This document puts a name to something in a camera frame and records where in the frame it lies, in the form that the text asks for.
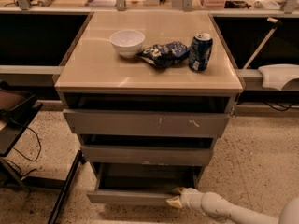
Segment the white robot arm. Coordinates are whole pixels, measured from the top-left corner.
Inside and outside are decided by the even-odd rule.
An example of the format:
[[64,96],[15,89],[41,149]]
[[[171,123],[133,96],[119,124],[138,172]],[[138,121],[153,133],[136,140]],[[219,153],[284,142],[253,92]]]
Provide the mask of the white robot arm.
[[206,217],[222,222],[230,220],[234,224],[299,224],[299,198],[285,204],[279,217],[235,205],[215,192],[201,192],[193,188],[175,188],[175,196],[167,203],[177,209],[187,208]]

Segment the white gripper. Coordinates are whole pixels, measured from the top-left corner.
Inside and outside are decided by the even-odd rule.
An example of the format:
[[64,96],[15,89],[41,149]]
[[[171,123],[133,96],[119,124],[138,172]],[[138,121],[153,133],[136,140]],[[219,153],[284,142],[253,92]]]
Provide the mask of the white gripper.
[[178,187],[172,189],[174,194],[180,194],[173,198],[167,199],[166,202],[177,209],[182,207],[188,208],[190,210],[202,210],[202,198],[204,196],[203,192],[198,191],[193,188]]

